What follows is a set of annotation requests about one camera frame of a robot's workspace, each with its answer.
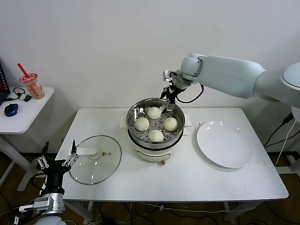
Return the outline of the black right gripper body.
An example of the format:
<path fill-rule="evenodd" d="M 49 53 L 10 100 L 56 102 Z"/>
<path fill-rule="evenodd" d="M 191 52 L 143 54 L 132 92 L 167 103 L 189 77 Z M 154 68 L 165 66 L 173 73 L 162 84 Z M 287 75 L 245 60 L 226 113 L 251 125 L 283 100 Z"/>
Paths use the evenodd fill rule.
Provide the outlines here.
<path fill-rule="evenodd" d="M 167 101 L 170 103 L 170 104 L 175 104 L 176 102 L 176 97 L 184 92 L 186 89 L 179 89 L 175 86 L 169 86 L 166 88 L 167 91 L 166 91 L 166 98 L 167 98 Z"/>

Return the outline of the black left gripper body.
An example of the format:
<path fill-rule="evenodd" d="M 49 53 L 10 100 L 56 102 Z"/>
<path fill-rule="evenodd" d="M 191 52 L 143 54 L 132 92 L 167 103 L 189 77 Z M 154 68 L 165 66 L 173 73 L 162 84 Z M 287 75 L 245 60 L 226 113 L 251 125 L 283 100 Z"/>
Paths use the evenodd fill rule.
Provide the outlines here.
<path fill-rule="evenodd" d="M 67 166 L 65 159 L 54 160 L 44 163 L 41 159 L 38 160 L 41 171 L 46 175 L 45 188 L 40 195 L 51 193 L 64 194 L 65 190 L 62 188 L 63 176 L 67 173 L 71 166 Z"/>

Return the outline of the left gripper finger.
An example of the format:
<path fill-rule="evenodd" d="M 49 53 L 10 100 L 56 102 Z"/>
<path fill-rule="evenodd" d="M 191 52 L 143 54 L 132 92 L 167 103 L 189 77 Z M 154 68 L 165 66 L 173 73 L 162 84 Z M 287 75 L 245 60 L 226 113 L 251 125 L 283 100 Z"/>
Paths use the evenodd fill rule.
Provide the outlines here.
<path fill-rule="evenodd" d="M 46 160 L 46 156 L 48 153 L 49 142 L 47 141 L 44 148 L 42 149 L 41 156 L 37 157 L 37 162 L 40 166 L 40 169 L 45 169 L 49 167 L 49 164 Z"/>
<path fill-rule="evenodd" d="M 71 167 L 78 159 L 75 139 L 72 142 L 71 155 L 62 163 L 63 167 Z"/>

